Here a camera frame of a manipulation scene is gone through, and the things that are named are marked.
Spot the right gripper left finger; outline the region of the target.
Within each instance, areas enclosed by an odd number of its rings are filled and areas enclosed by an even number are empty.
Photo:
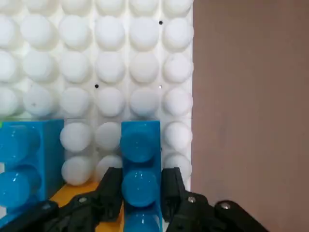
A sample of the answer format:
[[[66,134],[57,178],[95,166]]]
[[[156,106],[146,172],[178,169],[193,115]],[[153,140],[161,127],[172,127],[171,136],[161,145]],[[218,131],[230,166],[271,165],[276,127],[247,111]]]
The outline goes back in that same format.
[[[59,207],[39,202],[1,227],[2,232],[93,232],[101,222],[118,219],[123,196],[121,168],[109,168],[94,191],[74,196]]]

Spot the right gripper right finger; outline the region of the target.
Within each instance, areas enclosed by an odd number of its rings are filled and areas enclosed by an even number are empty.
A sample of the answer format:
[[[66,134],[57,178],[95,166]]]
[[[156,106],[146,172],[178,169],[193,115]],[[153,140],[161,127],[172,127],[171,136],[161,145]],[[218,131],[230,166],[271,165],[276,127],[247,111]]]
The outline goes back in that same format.
[[[161,173],[161,211],[168,232],[267,232],[239,204],[230,200],[212,206],[208,199],[187,191],[180,168]]]

